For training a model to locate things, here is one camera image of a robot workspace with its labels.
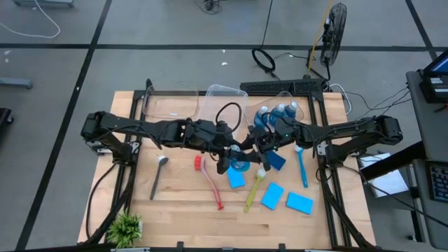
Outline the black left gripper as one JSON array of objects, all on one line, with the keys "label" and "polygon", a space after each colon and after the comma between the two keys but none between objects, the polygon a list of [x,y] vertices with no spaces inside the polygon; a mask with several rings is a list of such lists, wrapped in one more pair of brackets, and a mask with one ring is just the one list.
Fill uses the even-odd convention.
[{"label": "black left gripper", "polygon": [[[223,120],[217,123],[209,120],[188,121],[185,127],[184,146],[202,152],[220,153],[225,150],[240,153],[242,151],[240,145],[234,142],[232,130]],[[219,154],[218,174],[224,174],[229,166],[230,156]]]}]

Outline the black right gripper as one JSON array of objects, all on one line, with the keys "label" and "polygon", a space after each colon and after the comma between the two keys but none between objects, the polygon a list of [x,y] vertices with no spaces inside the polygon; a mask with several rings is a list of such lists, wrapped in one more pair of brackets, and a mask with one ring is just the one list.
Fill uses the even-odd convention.
[{"label": "black right gripper", "polygon": [[246,160],[261,164],[268,172],[271,164],[266,152],[277,151],[280,147],[295,143],[300,134],[300,124],[292,118],[280,118],[276,121],[274,131],[255,126],[250,130],[252,138],[246,138],[240,143],[242,151],[253,149],[246,154]]}]

